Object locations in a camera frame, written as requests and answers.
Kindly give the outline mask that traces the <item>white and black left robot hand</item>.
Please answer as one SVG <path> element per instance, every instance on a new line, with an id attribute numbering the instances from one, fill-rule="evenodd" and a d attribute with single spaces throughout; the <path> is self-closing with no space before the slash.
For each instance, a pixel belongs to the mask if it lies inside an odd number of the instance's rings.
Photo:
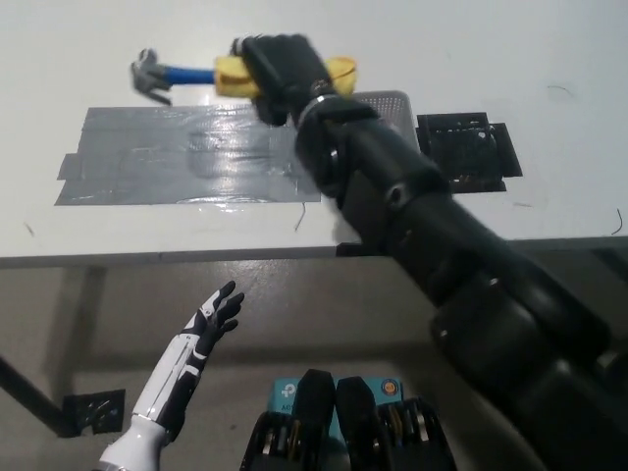
<path id="1" fill-rule="evenodd" d="M 244 294 L 227 282 L 173 336 L 131 412 L 128 429 L 106 447 L 97 470 L 158 470 L 163 449 L 176 440 L 187 406 L 216 343 L 238 324 Z"/>

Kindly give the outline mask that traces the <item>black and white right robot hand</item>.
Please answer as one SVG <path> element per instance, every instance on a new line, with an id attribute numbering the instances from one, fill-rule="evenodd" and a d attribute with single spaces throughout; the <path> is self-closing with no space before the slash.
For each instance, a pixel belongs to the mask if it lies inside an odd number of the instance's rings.
<path id="1" fill-rule="evenodd" d="M 231 53 L 240 57 L 259 88 L 253 99 L 258 117 L 271 126 L 298 121 L 310 102 L 335 95 L 319 54 L 302 34 L 249 35 L 237 38 Z"/>

